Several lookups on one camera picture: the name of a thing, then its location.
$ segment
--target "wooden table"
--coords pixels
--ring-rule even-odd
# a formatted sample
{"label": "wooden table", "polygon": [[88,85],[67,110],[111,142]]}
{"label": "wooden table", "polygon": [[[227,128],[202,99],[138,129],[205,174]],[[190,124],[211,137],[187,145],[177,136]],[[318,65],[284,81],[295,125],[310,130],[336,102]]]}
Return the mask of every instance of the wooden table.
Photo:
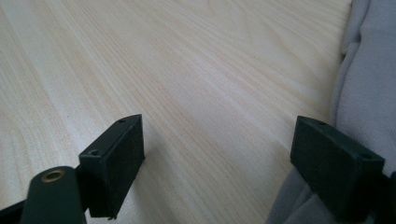
{"label": "wooden table", "polygon": [[291,169],[296,116],[328,120],[349,10],[0,1],[0,209],[142,114],[147,159],[111,223],[263,223]]}

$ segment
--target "black plastic bracket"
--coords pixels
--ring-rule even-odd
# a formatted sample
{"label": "black plastic bracket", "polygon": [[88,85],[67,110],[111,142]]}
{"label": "black plastic bracket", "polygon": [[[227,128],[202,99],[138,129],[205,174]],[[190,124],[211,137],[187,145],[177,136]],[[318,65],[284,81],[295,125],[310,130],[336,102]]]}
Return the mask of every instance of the black plastic bracket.
{"label": "black plastic bracket", "polygon": [[79,154],[80,165],[60,166],[36,175],[26,201],[0,211],[0,223],[85,223],[116,218],[145,159],[142,116],[113,123]]}
{"label": "black plastic bracket", "polygon": [[[337,219],[363,221],[369,211],[374,210],[378,216],[387,215],[382,219],[394,221],[396,210],[390,209],[394,209],[396,200],[389,202],[393,208],[378,206],[384,204],[389,195],[394,198],[396,192],[389,189],[389,183],[395,186],[396,179],[389,180],[382,175],[385,160],[334,127],[298,117],[290,158]],[[380,197],[386,189],[389,193]],[[379,207],[388,212],[376,209]]]}

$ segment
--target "screw hole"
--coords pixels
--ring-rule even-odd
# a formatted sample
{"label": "screw hole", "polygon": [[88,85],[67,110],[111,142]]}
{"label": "screw hole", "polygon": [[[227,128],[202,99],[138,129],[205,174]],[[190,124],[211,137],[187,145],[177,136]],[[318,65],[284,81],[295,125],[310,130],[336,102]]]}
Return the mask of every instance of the screw hole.
{"label": "screw hole", "polygon": [[373,158],[373,157],[372,157],[371,155],[369,155],[369,154],[361,154],[361,156],[362,156],[364,159],[366,159],[366,160],[370,160],[370,159]]}
{"label": "screw hole", "polygon": [[41,181],[43,181],[44,183],[50,183],[61,179],[62,177],[64,177],[64,174],[64,170],[54,170],[41,176]]}
{"label": "screw hole", "polygon": [[97,156],[99,154],[99,150],[98,149],[93,149],[93,150],[89,151],[88,154],[92,155],[92,156]]}

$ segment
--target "light wood grain surface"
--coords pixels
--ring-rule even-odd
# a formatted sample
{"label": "light wood grain surface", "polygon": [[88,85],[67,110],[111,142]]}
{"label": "light wood grain surface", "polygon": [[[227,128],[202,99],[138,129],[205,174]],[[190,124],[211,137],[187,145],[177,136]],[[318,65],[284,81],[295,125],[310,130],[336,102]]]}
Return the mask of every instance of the light wood grain surface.
{"label": "light wood grain surface", "polygon": [[0,1],[0,209],[141,113],[147,159],[111,223],[263,223],[291,169],[296,116],[328,120],[349,10]]}

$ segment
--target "gray fabric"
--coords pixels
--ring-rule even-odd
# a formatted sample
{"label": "gray fabric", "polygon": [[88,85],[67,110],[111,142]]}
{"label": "gray fabric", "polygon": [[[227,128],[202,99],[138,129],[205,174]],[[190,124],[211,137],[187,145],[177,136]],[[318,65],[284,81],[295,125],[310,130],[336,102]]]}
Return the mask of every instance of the gray fabric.
{"label": "gray fabric", "polygon": [[[354,0],[342,51],[332,125],[386,158],[390,175],[396,171],[396,1]],[[338,222],[294,169],[266,223]]]}

